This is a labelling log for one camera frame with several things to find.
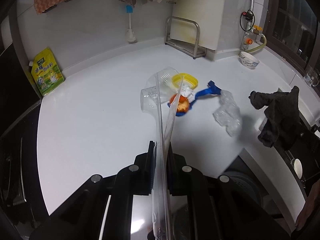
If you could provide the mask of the blue white bottle brush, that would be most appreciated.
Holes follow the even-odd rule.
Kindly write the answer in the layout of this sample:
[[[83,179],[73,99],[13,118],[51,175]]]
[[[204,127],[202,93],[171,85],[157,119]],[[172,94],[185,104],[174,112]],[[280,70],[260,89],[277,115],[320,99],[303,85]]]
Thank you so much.
[[[133,44],[137,42],[136,36],[134,31],[132,30],[132,13],[133,13],[133,7],[131,5],[126,6],[126,13],[128,14],[128,19],[129,19],[129,25],[128,29],[126,32],[126,40],[129,44]]]

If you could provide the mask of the dark grey rag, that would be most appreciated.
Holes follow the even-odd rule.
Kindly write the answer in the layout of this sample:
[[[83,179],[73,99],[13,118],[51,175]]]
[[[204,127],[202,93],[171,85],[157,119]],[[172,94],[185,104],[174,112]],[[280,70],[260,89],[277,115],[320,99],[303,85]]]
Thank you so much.
[[[299,137],[299,88],[290,92],[261,93],[252,91],[248,97],[255,109],[264,110],[267,121],[258,135],[266,147],[279,146],[289,150]]]

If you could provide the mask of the white patterned ceramic bowl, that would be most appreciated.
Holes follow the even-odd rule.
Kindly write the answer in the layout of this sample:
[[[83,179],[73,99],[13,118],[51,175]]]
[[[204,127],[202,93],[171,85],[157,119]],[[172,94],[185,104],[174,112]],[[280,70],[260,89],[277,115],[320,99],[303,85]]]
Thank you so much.
[[[239,57],[241,64],[248,69],[255,69],[260,63],[260,61],[256,57],[244,51],[240,52]]]

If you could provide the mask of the grey perforated trash basket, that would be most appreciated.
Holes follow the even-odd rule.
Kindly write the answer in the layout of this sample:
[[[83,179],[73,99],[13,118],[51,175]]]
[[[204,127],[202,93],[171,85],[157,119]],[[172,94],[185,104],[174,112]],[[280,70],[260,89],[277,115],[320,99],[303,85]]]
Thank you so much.
[[[249,175],[240,171],[226,171],[223,175],[228,176],[244,192],[246,192],[262,209],[264,208],[263,190],[258,183]]]

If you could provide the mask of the orange knob gas fitting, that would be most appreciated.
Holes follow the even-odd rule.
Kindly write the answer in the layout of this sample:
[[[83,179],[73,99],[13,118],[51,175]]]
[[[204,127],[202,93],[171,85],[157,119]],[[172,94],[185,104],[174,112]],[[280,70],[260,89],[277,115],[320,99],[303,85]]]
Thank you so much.
[[[247,50],[249,48],[249,46],[252,45],[252,44],[253,44],[253,40],[250,37],[245,36],[243,38],[242,43],[241,43],[240,49],[241,50]]]

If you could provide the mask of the brass gas valve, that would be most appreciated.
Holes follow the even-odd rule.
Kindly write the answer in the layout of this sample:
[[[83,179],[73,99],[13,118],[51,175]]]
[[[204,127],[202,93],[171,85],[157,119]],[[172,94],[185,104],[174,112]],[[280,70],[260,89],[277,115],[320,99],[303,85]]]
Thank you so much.
[[[255,35],[261,35],[263,33],[263,29],[260,26],[253,25],[253,34]]]

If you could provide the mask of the crumpled white tissue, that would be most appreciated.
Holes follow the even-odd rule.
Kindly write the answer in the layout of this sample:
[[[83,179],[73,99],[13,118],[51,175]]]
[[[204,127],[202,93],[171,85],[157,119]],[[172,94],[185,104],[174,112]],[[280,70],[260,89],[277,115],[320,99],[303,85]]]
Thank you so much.
[[[195,92],[193,89],[191,89],[188,85],[183,84],[181,88],[181,96],[188,99],[189,102],[192,102],[195,100]]]

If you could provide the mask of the glass mug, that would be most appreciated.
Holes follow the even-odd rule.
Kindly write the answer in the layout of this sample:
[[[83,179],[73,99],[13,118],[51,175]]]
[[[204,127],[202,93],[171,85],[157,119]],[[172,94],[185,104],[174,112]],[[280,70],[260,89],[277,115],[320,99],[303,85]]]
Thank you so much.
[[[317,87],[319,85],[319,71],[316,68],[307,67],[304,81],[310,87]]]

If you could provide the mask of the black stove range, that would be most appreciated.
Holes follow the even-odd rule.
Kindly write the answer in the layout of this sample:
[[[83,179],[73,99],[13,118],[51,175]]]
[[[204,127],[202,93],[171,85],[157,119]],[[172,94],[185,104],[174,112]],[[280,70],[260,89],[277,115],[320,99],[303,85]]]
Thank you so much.
[[[32,229],[48,218],[37,165],[40,109],[35,103],[1,136],[1,208],[12,224]]]

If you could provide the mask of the clear plastic bag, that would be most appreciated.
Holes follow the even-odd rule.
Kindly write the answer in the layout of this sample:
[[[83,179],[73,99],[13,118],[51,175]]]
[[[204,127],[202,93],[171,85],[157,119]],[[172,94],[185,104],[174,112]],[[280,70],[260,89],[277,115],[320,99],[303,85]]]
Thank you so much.
[[[213,113],[214,119],[220,126],[226,128],[229,136],[238,135],[242,127],[242,117],[233,94],[227,90],[221,90],[219,103],[220,107]]]

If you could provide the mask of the clear plastic packaging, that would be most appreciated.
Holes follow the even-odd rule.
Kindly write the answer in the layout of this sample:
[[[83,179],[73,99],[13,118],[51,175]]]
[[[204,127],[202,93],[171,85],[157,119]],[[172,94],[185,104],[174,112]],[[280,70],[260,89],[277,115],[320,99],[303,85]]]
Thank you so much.
[[[140,92],[140,106],[144,113],[152,115],[156,122],[156,141],[153,150],[152,178],[152,226],[155,239],[173,239],[171,204],[167,183],[167,157],[173,132],[178,98],[183,77],[175,83],[172,78],[179,72],[168,67],[153,74]]]

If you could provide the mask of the yellow plastic lid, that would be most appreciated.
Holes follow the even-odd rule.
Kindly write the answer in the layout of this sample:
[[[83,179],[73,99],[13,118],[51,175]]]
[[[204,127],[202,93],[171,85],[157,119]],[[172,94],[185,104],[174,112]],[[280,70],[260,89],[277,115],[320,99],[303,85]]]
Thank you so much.
[[[198,80],[188,73],[180,73],[174,75],[172,78],[173,85],[178,88],[181,84],[188,85],[191,89],[195,89],[198,86]]]

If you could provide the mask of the steel cutting board rack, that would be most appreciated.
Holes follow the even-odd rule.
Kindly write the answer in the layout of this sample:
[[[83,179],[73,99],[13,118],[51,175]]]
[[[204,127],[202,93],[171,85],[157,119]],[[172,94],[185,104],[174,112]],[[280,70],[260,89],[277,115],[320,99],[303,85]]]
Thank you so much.
[[[180,21],[183,23],[191,24],[195,28],[195,37],[179,37],[172,38],[171,35],[171,23],[172,21]],[[171,46],[190,56],[191,58],[198,59],[205,57],[207,54],[207,48],[200,45],[200,26],[197,22],[186,18],[169,16],[165,22],[165,39],[164,44]]]

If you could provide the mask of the white cutting board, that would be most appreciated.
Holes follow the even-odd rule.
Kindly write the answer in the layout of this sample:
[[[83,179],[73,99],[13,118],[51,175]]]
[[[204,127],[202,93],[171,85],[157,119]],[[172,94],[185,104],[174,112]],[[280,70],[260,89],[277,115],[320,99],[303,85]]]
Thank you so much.
[[[195,21],[200,27],[199,45],[216,50],[225,0],[177,0],[172,15]]]

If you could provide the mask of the yellow green detergent pouch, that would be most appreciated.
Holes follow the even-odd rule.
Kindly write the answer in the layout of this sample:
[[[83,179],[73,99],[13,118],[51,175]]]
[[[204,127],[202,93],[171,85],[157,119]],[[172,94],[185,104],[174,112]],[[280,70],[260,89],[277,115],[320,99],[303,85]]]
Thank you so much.
[[[49,47],[29,62],[31,75],[42,96],[46,96],[65,81],[53,52]]]

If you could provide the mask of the orange peel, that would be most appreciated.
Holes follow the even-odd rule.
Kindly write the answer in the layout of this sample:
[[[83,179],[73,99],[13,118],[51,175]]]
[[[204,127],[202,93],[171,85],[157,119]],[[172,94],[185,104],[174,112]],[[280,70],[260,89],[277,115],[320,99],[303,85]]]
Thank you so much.
[[[176,94],[174,94],[170,100],[169,100],[169,103],[168,103],[168,106],[170,107],[171,104],[173,103],[173,101],[175,100],[176,98]],[[178,101],[178,105],[177,105],[177,111],[176,113],[181,113],[181,114],[185,114],[189,111],[189,107],[190,107],[190,103],[189,103],[189,100],[188,98],[184,97],[184,96],[180,96],[179,97],[179,101]]]

